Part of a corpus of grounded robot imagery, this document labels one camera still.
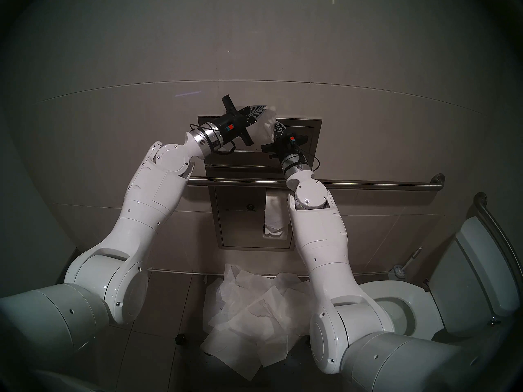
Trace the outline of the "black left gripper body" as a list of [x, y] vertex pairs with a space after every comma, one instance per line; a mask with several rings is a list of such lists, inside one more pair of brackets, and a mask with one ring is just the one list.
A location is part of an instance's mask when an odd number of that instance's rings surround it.
[[215, 119], [221, 145], [226, 145], [237, 137], [240, 137], [245, 145], [253, 145], [247, 127], [254, 124], [254, 120], [248, 120], [245, 114], [240, 114], [240, 110], [236, 109], [229, 95], [224, 96], [222, 102], [225, 114]]

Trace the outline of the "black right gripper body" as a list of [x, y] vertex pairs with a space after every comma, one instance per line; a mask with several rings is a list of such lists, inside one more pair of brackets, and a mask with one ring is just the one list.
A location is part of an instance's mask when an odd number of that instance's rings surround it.
[[302, 154], [300, 145], [307, 143], [307, 136], [282, 136], [275, 139], [274, 142], [262, 145], [263, 153], [271, 153], [270, 159], [278, 158], [284, 160], [287, 156], [293, 154]]

